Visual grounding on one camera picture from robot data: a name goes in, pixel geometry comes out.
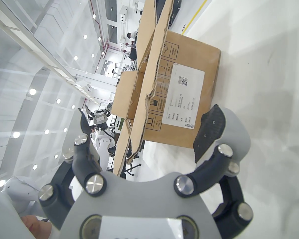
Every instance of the black rubber pad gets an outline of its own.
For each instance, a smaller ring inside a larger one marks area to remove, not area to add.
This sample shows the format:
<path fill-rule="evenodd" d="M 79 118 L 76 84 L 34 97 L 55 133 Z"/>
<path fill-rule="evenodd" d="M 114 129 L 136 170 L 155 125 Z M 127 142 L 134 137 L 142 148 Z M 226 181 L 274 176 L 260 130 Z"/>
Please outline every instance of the black rubber pad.
<path fill-rule="evenodd" d="M 200 160 L 210 145 L 221 137 L 225 125 L 226 119 L 224 113 L 217 104 L 210 111 L 202 115 L 201 127 L 193 144 L 195 163 Z"/>

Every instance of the ceiling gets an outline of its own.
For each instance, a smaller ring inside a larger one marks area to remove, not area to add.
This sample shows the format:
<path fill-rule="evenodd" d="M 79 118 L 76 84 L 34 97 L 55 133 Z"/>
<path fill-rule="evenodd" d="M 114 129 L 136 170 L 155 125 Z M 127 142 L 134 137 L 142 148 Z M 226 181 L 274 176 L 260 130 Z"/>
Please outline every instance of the ceiling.
<path fill-rule="evenodd" d="M 3 2 L 61 65 L 95 73 L 107 39 L 97 23 L 95 0 Z M 31 88 L 37 91 L 33 96 Z M 22 175 L 48 182 L 62 162 L 66 136 L 76 127 L 71 127 L 74 111 L 83 102 L 79 91 L 0 29 L 0 180 Z M 20 136 L 13 138 L 13 132 Z"/>

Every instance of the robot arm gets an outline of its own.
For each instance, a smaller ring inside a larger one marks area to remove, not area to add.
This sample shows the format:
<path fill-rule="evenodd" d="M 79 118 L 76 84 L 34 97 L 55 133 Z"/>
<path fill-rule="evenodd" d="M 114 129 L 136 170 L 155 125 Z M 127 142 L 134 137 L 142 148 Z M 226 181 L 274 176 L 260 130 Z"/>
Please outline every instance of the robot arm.
<path fill-rule="evenodd" d="M 64 162 L 51 183 L 41 189 L 43 210 L 60 230 L 60 239 L 74 239 L 78 234 L 81 238 L 108 238 L 104 228 L 108 218 L 113 220 L 112 229 L 128 238 L 117 216 L 176 218 L 182 222 L 185 238 L 232 239 L 253 218 L 236 177 L 240 160 L 250 147 L 242 124 L 232 125 L 237 121 L 234 113 L 215 105 L 203 115 L 193 145 L 197 163 L 194 172 L 186 175 L 174 172 L 151 182 L 130 182 L 102 171 L 98 153 L 90 145 L 87 121 L 82 116 L 82 132 L 87 135 L 75 141 L 72 166 Z M 212 156 L 203 162 L 202 156 L 208 150 Z M 67 193 L 69 183 L 64 181 L 74 175 L 84 189 L 75 203 Z M 211 215 L 199 194 L 217 182 L 224 203 Z"/>

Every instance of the white label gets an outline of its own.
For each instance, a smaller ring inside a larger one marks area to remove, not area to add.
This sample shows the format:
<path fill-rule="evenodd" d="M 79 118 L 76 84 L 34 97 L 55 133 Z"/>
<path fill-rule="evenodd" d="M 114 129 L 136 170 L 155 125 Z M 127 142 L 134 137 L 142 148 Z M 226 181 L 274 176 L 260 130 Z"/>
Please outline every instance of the white label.
<path fill-rule="evenodd" d="M 174 63 L 162 123 L 194 129 L 205 72 Z"/>
<path fill-rule="evenodd" d="M 97 122 L 100 122 L 100 121 L 102 121 L 102 120 L 104 120 L 104 117 L 103 117 L 103 116 L 101 116 L 101 117 L 99 117 L 99 118 L 96 118 L 96 121 L 97 121 Z"/>
<path fill-rule="evenodd" d="M 183 239 L 180 219 L 102 216 L 99 239 Z"/>

